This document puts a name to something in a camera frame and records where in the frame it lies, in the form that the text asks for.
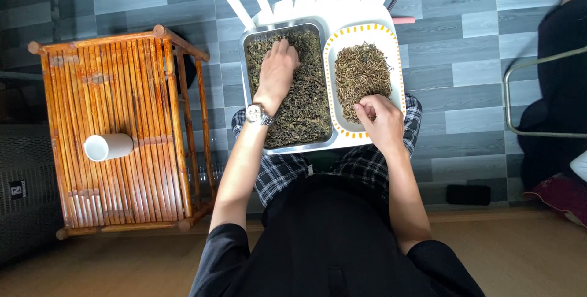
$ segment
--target white ceramic cup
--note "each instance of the white ceramic cup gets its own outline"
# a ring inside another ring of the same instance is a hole
[[[124,133],[90,136],[83,144],[86,156],[94,162],[119,158],[133,150],[133,139]]]

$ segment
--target metal tray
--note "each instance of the metal tray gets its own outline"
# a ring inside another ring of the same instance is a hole
[[[295,20],[286,23],[279,23],[275,25],[267,25],[257,28],[252,28],[247,30],[245,33],[242,34],[241,39],[239,40],[239,52],[241,55],[241,68],[242,68],[242,83],[244,85],[245,90],[245,105],[248,106],[253,101],[253,95],[251,94],[251,82],[249,80],[249,73],[248,68],[246,66],[246,47],[248,44],[253,41],[254,39],[262,37],[271,37],[273,35],[282,34],[284,29],[296,28],[300,31],[311,31],[318,36],[320,39],[320,50],[324,50],[324,46],[326,44],[326,38],[324,34],[324,30],[320,23],[316,20],[305,18],[303,20]],[[324,73],[324,63],[320,65],[322,69],[323,76],[326,76]],[[326,78],[324,78],[324,87],[327,87]],[[336,134],[334,133],[334,126],[330,123],[330,134],[325,136],[322,139],[316,140],[312,143],[299,143],[288,145],[285,147],[280,148],[273,148],[273,149],[263,149],[264,154],[281,154],[284,152],[300,152],[302,150],[309,151],[309,150],[320,150],[322,148],[328,147],[331,145],[334,140],[336,139]]]

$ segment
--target bamboo table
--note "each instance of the bamboo table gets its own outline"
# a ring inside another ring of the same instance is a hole
[[[216,189],[201,61],[209,55],[162,25],[152,31],[41,45],[29,44],[43,69],[49,127],[65,226],[57,238],[97,232],[179,227],[189,230],[214,206]],[[208,200],[202,200],[184,53],[195,58]],[[174,71],[177,59],[181,97]],[[188,153],[184,153],[179,102]],[[93,134],[126,133],[130,155],[89,160]],[[192,204],[188,168],[195,191]]]

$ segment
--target silver watch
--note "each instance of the silver watch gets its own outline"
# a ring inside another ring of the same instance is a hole
[[[263,106],[259,103],[253,103],[246,107],[246,120],[251,124],[271,125],[273,117],[267,115]]]

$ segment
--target gray vinyl floor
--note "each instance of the gray vinyl floor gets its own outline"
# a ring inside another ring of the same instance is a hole
[[[241,0],[248,12],[255,0]],[[504,131],[504,69],[516,58],[537,55],[537,26],[560,0],[399,0],[397,25],[406,90],[424,116],[412,164],[426,204],[444,203],[448,184],[482,184],[492,201],[521,200],[521,151]],[[234,145],[231,116],[244,106],[237,40],[243,26],[226,0],[59,0],[63,41],[144,31],[163,24],[210,53],[204,78],[211,148],[220,168]],[[28,42],[50,43],[49,0],[0,0],[0,64],[3,70],[40,72]],[[540,97],[536,69],[511,83],[517,119]],[[190,89],[197,104],[197,86]],[[195,122],[201,113],[192,112]],[[195,126],[198,150],[201,125]]]

